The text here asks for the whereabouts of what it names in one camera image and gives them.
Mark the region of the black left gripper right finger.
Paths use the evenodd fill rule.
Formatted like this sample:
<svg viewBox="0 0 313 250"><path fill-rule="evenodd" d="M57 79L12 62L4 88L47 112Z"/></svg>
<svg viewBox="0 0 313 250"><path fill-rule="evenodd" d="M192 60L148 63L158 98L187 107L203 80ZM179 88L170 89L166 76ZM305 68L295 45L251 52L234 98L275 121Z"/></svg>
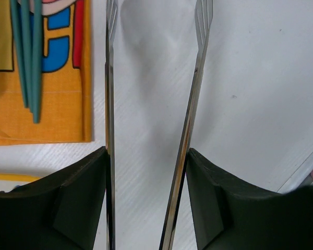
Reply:
<svg viewBox="0 0 313 250"><path fill-rule="evenodd" d="M313 186L265 190L195 149L186 175L199 249L313 249Z"/></svg>

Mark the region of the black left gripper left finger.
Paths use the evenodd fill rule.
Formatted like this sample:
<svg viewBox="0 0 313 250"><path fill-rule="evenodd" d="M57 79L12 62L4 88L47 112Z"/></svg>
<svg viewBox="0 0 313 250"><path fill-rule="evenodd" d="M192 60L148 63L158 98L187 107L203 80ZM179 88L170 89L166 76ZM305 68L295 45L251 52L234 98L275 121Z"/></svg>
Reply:
<svg viewBox="0 0 313 250"><path fill-rule="evenodd" d="M0 191L0 249L93 249L108 165L101 147L40 180Z"/></svg>

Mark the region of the silver metal tongs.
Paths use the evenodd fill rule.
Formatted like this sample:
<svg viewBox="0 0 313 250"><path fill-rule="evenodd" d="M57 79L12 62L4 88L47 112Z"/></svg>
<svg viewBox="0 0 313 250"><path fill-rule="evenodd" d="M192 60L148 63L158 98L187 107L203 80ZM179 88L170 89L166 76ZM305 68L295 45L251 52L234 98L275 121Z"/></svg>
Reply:
<svg viewBox="0 0 313 250"><path fill-rule="evenodd" d="M115 249L115 137L114 137L114 38L118 16L118 2L106 2L105 32L105 148L109 159L106 168L106 228L107 249ZM172 249L176 222L183 189L187 155L195 123L203 69L213 20L213 1L196 1L195 27L198 53L191 84L186 116L168 199L160 241L160 249Z"/></svg>

